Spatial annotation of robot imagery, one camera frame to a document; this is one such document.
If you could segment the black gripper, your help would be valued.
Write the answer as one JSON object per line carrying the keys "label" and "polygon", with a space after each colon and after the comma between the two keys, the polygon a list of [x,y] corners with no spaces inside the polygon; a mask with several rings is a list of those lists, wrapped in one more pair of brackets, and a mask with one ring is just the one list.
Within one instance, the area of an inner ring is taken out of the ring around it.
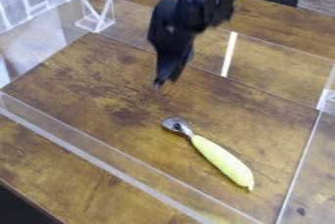
{"label": "black gripper", "polygon": [[160,89],[166,80],[177,82],[186,64],[195,57],[196,36],[176,25],[177,0],[160,0],[154,6],[148,41],[157,53],[156,78],[153,87]]}

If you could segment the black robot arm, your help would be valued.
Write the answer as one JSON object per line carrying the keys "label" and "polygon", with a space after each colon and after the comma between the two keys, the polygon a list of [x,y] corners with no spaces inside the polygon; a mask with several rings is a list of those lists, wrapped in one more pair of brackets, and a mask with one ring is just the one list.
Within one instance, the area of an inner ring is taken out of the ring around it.
{"label": "black robot arm", "polygon": [[176,82],[195,56],[196,37],[233,17],[235,0],[160,0],[154,6],[148,41],[157,53],[153,86]]}

